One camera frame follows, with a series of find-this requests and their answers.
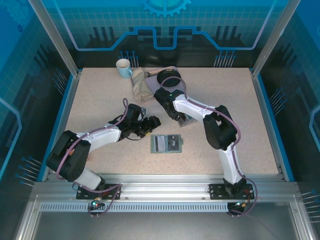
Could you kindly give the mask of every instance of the black mounting plate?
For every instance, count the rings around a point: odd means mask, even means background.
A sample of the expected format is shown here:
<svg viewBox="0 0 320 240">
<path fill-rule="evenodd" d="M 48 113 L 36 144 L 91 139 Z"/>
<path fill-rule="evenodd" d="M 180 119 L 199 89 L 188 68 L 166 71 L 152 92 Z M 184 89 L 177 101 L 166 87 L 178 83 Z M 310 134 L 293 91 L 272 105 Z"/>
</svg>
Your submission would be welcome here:
<svg viewBox="0 0 320 240">
<path fill-rule="evenodd" d="M 117 185 L 117 184 L 106 184 L 105 185 L 105 189 L 109 189 L 109 188 L 111 188 L 111 187 L 113 187 L 115 185 Z M 118 188 L 116 187 L 115 189 L 111 190 L 108 194 L 104 195 L 102 197 L 102 199 L 103 200 L 112 200 L 112 198 L 116 194 L 117 189 Z M 115 200 L 119 200 L 120 199 L 120 194 L 121 194 L 121 187 L 120 187 L 119 192 L 117 193 L 117 195 L 115 197 Z M 76 194 L 76 199 L 78 199 L 78 200 L 94 200 L 98 196 L 99 196 L 99 193 L 93 193 L 93 192 L 87 191 L 84 188 L 79 186 L 77 194 Z"/>
<path fill-rule="evenodd" d="M 210 193 L 211 200 L 247 200 L 248 195 L 244 192 L 244 190 L 248 190 L 250 192 L 249 197 L 250 200 L 255 199 L 255 194 L 253 192 L 252 184 L 246 183 L 243 186 L 241 192 L 236 194 L 234 197 L 230 197 L 229 194 L 225 190 L 225 185 L 222 184 L 209 184 L 208 192 Z"/>
</svg>

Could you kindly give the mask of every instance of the white mug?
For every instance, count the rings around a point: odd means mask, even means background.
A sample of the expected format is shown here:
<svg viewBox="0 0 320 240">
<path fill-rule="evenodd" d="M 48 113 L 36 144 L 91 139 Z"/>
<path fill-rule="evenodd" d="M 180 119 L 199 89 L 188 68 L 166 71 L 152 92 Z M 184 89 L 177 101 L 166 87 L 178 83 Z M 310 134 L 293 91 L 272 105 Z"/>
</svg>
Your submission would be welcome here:
<svg viewBox="0 0 320 240">
<path fill-rule="evenodd" d="M 122 58 L 116 61 L 116 68 L 121 77 L 124 79 L 128 79 L 132 76 L 132 70 L 130 66 L 130 61 L 128 59 Z"/>
</svg>

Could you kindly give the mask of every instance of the speckled tabletop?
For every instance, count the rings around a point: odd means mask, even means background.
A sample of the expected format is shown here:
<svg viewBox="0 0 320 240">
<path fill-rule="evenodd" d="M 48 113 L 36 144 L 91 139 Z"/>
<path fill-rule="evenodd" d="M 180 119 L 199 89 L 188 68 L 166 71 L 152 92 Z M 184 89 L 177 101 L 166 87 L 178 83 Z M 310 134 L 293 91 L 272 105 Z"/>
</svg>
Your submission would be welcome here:
<svg viewBox="0 0 320 240">
<path fill-rule="evenodd" d="M 224 105 L 238 124 L 237 145 L 245 174 L 277 174 L 264 120 L 248 68 L 179 68 L 188 95 L 207 105 Z M 124 111 L 122 99 L 146 108 L 161 126 L 152 134 L 181 134 L 182 153 L 151 154 L 150 136 L 140 141 L 124 139 L 91 152 L 86 167 L 97 174 L 222 174 L 218 152 L 206 140 L 201 122 L 180 128 L 156 100 L 137 102 L 130 79 L 116 68 L 84 68 L 76 90 L 66 130 L 86 132 L 104 126 Z"/>
</svg>

